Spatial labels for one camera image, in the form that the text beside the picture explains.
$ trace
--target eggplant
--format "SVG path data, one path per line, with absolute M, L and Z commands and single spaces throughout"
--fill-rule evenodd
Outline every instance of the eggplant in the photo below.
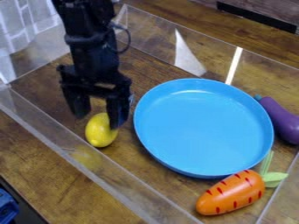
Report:
M 270 118 L 276 134 L 289 143 L 299 144 L 299 116 L 289 113 L 269 96 L 254 96 Z

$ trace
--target plastic plate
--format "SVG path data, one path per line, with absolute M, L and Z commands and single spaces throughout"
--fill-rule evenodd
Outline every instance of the plastic plate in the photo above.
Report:
M 273 143 L 272 123 L 256 100 L 204 79 L 152 88 L 134 108 L 134 131 L 162 165 L 202 179 L 249 169 Z

